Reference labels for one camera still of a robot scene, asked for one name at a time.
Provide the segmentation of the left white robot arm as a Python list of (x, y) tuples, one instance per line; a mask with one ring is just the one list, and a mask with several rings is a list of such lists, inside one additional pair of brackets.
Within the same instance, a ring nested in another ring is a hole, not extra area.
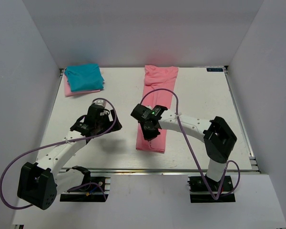
[(96, 100), (89, 106), (87, 114), (71, 126), (62, 143), (35, 163), (27, 162), (22, 166), (17, 196), (46, 210), (63, 192), (89, 189), (89, 169), (81, 166), (73, 166), (65, 172), (61, 169), (90, 140), (121, 128), (115, 110), (106, 109), (106, 101)]

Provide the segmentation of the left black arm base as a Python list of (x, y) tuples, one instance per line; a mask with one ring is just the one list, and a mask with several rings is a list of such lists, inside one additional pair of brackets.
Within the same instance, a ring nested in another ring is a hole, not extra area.
[(60, 202), (106, 202), (110, 191), (110, 177), (92, 175), (87, 168), (80, 166), (74, 166), (71, 170), (81, 172), (83, 175), (81, 185), (84, 186), (62, 193)]

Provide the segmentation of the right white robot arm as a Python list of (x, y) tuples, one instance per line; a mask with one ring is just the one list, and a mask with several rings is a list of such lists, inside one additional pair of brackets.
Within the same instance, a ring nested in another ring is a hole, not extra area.
[(206, 172), (206, 186), (217, 190), (223, 184), (222, 176), (228, 158), (235, 146), (237, 137), (227, 122), (216, 116), (213, 120), (203, 120), (176, 114), (174, 111), (157, 105), (153, 109), (138, 104), (131, 116), (141, 127), (143, 139), (159, 140), (165, 130), (185, 133), (204, 143), (209, 160)]

